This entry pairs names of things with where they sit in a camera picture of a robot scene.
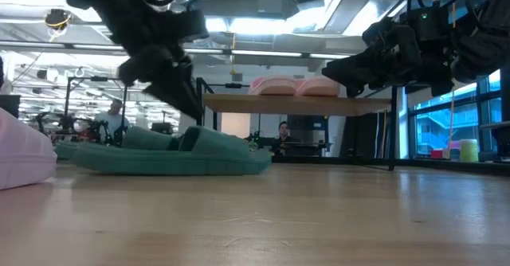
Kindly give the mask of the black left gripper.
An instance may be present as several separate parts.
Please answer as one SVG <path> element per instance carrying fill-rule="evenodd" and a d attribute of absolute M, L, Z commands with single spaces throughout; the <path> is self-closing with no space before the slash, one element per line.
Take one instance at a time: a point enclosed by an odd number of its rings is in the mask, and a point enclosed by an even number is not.
<path fill-rule="evenodd" d="M 118 68 L 118 77 L 129 86 L 136 80 L 150 83 L 144 93 L 199 119 L 203 109 L 192 84 L 192 70 L 181 45 L 148 45 Z"/>

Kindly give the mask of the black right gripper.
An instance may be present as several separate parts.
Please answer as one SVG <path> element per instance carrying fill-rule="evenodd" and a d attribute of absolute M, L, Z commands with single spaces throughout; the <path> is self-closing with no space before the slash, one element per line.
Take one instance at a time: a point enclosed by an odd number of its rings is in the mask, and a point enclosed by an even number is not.
<path fill-rule="evenodd" d="M 432 96 L 453 89 L 451 26 L 448 10 L 439 5 L 407 10 L 392 25 L 393 54 L 366 49 L 354 56 L 330 61 L 321 73 L 346 88 L 348 98 L 362 94 L 367 85 L 376 90 L 389 84 L 427 87 Z"/>

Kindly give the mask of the pink rubber slide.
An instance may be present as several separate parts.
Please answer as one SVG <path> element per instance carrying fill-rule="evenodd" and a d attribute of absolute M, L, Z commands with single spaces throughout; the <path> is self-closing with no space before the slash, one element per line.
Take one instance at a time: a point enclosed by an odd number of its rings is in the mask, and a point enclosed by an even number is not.
<path fill-rule="evenodd" d="M 325 76 L 302 80 L 296 89 L 297 96 L 337 97 L 339 93 L 339 84 Z"/>
<path fill-rule="evenodd" d="M 294 96 L 298 81 L 290 76 L 267 76 L 255 79 L 249 87 L 250 95 Z"/>
<path fill-rule="evenodd" d="M 56 168 L 51 140 L 0 108 L 0 190 L 43 182 Z"/>

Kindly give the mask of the green rubber slide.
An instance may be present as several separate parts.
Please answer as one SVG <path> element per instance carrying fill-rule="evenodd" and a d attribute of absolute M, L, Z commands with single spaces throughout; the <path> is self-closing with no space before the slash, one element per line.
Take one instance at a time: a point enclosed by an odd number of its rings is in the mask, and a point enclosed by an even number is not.
<path fill-rule="evenodd" d="M 91 147 L 99 151 L 144 150 L 144 151 L 177 151 L 179 137 L 150 131 L 141 127 L 128 128 L 123 141 L 119 146 L 99 143 L 75 143 L 62 141 L 57 143 L 54 150 L 59 159 L 71 159 L 79 147 Z"/>
<path fill-rule="evenodd" d="M 179 140 L 177 151 L 79 147 L 71 160 L 102 174 L 156 176 L 259 174 L 272 163 L 271 152 L 254 151 L 244 139 L 206 127 L 188 127 Z"/>

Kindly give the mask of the wooden shelf black metal legs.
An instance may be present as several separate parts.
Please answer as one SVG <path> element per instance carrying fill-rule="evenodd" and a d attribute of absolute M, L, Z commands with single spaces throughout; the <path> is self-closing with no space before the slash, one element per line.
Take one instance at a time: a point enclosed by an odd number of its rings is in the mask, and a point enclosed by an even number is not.
<path fill-rule="evenodd" d="M 218 128 L 218 113 L 327 115 L 358 117 L 371 112 L 390 110 L 390 150 L 387 158 L 362 158 L 357 155 L 358 140 L 354 140 L 353 155 L 344 158 L 327 157 L 277 157 L 276 163 L 330 164 L 354 166 L 386 166 L 393 171 L 397 165 L 395 155 L 396 126 L 398 118 L 397 88 L 391 89 L 390 99 L 333 98 L 313 96 L 252 96 L 247 94 L 216 94 L 206 81 L 196 79 L 196 92 L 204 108 L 213 112 L 213 129 Z"/>

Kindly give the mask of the person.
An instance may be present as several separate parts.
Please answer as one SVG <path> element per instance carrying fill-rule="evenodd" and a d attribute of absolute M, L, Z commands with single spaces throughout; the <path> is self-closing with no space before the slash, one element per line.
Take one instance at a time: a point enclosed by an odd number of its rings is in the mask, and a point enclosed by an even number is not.
<path fill-rule="evenodd" d="M 122 115 L 123 102 L 114 99 L 107 111 L 102 111 L 94 118 L 96 122 L 106 122 L 109 135 L 119 141 L 129 127 L 128 119 Z"/>
<path fill-rule="evenodd" d="M 276 156 L 285 155 L 287 149 L 300 142 L 300 139 L 294 138 L 289 134 L 287 122 L 282 121 L 279 124 L 279 135 L 273 140 L 270 150 Z"/>

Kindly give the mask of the yellow-green thread spool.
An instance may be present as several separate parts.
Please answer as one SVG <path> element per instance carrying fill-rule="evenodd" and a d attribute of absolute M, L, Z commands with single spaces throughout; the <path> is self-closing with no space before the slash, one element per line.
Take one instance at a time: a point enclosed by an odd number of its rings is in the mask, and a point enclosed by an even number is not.
<path fill-rule="evenodd" d="M 479 162 L 478 141 L 476 139 L 462 139 L 460 141 L 461 162 Z"/>

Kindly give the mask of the black background monitor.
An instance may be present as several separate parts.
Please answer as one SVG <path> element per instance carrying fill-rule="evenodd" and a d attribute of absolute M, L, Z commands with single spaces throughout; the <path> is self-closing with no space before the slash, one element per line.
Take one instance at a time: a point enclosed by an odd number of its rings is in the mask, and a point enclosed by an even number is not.
<path fill-rule="evenodd" d="M 0 108 L 9 112 L 15 118 L 19 117 L 20 95 L 0 95 Z"/>

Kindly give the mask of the black background rig frame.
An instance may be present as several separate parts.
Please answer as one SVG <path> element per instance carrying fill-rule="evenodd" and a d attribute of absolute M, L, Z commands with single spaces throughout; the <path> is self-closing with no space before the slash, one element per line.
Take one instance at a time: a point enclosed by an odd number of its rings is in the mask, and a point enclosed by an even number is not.
<path fill-rule="evenodd" d="M 90 80 L 93 82 L 114 81 L 118 85 L 118 87 L 123 91 L 123 101 L 122 101 L 122 107 L 121 107 L 121 110 L 122 110 L 121 126 L 119 129 L 117 129 L 114 132 L 113 138 L 111 138 L 111 136 L 109 135 L 108 129 L 107 128 L 105 129 L 105 138 L 107 140 L 107 144 L 113 144 L 113 145 L 119 147 L 123 141 L 124 133 L 127 130 L 127 128 L 125 126 L 124 119 L 125 119 L 125 107 L 126 107 L 126 102 L 127 102 L 127 97 L 128 97 L 128 86 L 120 87 L 120 85 L 118 84 L 118 81 L 120 81 L 120 79 L 117 79 L 117 78 L 112 78 L 112 77 L 107 77 L 107 76 L 88 76 L 88 77 L 70 76 L 67 79 L 67 85 L 66 85 L 64 118 L 63 118 L 63 123 L 62 123 L 63 130 L 68 131 L 71 128 L 71 124 L 69 122 L 70 94 L 75 88 L 79 88 L 81 83 L 84 82 L 85 80 Z"/>

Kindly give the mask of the grey ceiling duct box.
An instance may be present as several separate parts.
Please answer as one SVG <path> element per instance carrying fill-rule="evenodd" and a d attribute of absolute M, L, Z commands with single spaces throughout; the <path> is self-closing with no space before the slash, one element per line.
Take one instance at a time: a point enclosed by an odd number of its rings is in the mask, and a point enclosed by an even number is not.
<path fill-rule="evenodd" d="M 293 0 L 258 0 L 257 16 L 286 20 L 299 12 Z"/>

